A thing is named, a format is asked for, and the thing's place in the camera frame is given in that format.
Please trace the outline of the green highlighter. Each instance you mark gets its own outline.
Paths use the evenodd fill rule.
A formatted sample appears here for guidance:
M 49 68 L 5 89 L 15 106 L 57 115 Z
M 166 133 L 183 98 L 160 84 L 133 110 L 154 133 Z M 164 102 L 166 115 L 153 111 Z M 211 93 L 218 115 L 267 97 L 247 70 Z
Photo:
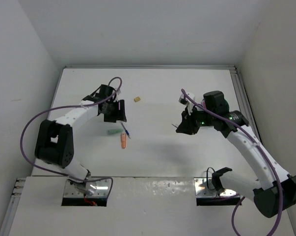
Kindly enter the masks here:
M 109 129 L 107 130 L 107 134 L 108 135 L 115 135 L 115 134 L 119 134 L 119 133 L 122 133 L 123 132 L 123 129 Z

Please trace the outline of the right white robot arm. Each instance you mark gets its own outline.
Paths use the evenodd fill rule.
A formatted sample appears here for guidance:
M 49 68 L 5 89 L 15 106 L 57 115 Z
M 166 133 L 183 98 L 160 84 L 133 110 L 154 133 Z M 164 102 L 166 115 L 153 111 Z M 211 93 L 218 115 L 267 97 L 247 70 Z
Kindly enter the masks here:
M 179 103 L 186 108 L 176 133 L 195 135 L 201 127 L 213 127 L 244 157 L 256 175 L 250 180 L 224 167 L 214 171 L 208 183 L 214 191 L 230 189 L 254 202 L 260 213 L 271 218 L 296 204 L 296 175 L 281 167 L 256 138 L 248 120 L 240 111 L 230 111 L 221 91 L 203 95 L 201 103 L 181 90 Z

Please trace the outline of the teal round organizer container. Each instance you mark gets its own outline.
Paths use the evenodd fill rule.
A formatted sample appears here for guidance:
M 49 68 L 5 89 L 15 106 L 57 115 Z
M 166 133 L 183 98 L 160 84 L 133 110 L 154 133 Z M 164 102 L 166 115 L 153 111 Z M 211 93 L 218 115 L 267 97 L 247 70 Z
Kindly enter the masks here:
M 223 108 L 224 108 L 224 110 L 226 110 L 227 112 L 229 112 L 229 104 L 228 104 L 228 102 L 226 101 L 226 100 L 224 100 L 224 102 L 223 102 Z

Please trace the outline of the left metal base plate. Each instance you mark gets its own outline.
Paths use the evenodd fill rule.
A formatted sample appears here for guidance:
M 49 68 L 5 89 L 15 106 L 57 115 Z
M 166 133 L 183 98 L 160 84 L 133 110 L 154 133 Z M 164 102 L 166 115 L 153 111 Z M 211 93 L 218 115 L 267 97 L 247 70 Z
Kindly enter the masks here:
M 111 179 L 103 179 L 95 182 L 76 183 L 67 180 L 64 187 L 63 197 L 65 198 L 105 198 L 111 188 Z

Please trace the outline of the blue ballpoint pen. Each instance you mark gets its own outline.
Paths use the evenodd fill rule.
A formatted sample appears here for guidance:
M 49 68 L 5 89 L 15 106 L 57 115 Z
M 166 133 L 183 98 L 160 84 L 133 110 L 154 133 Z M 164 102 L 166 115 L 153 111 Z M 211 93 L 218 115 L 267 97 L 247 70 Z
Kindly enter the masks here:
M 121 122 L 121 125 L 122 125 L 122 127 L 123 127 L 123 129 L 124 129 L 124 131 L 125 131 L 126 135 L 127 135 L 127 136 L 128 136 L 128 138 L 130 139 L 130 138 L 131 138 L 131 136 L 130 136 L 130 134 L 129 134 L 129 132 L 128 132 L 127 128 L 125 127 L 124 123 L 123 123 L 123 122 Z

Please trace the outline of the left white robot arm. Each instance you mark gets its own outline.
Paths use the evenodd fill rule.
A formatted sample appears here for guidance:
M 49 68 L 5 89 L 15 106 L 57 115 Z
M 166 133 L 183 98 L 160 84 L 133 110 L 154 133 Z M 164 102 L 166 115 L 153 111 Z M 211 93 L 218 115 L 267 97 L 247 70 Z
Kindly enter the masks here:
M 41 122 L 35 157 L 58 167 L 75 182 L 84 182 L 89 170 L 74 158 L 74 133 L 90 119 L 103 115 L 104 122 L 126 122 L 125 100 L 109 85 L 100 85 L 94 92 L 65 115 Z

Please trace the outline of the metal base plate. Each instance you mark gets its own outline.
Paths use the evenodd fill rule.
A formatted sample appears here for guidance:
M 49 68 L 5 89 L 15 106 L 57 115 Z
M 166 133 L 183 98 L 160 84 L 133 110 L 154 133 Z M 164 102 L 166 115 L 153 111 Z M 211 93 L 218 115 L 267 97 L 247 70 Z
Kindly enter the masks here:
M 65 198 L 105 198 L 111 188 L 111 179 L 103 179 L 95 182 L 76 183 L 67 180 L 64 187 L 63 197 Z
M 195 195 L 197 198 L 209 198 L 209 199 L 224 199 L 238 197 L 239 194 L 233 190 L 214 190 L 211 184 L 211 178 L 208 178 L 209 183 L 205 177 L 194 178 Z

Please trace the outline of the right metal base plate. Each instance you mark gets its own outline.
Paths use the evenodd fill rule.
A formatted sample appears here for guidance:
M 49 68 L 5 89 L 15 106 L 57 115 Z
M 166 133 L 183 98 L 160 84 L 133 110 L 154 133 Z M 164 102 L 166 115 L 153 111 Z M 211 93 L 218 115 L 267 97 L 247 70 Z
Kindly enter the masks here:
M 239 194 L 233 190 L 214 190 L 211 184 L 211 178 L 208 178 L 209 183 L 205 177 L 194 178 L 195 195 L 197 198 L 209 198 L 209 199 L 224 199 L 238 197 Z

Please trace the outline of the orange highlighter lower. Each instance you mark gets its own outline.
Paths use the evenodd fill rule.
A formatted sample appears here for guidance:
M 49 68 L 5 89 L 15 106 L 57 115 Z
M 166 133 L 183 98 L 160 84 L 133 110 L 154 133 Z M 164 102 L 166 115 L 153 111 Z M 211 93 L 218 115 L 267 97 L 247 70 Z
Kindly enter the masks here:
M 121 133 L 121 148 L 125 149 L 127 147 L 127 135 L 126 133 Z

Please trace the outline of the small gold eraser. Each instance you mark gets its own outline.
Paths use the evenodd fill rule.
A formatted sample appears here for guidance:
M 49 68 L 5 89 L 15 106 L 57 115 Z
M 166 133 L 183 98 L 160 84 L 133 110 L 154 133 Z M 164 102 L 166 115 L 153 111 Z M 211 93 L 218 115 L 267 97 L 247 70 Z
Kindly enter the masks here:
M 140 99 L 140 97 L 136 97 L 136 98 L 134 98 L 134 102 L 138 102 L 138 101 L 140 101 L 141 99 Z

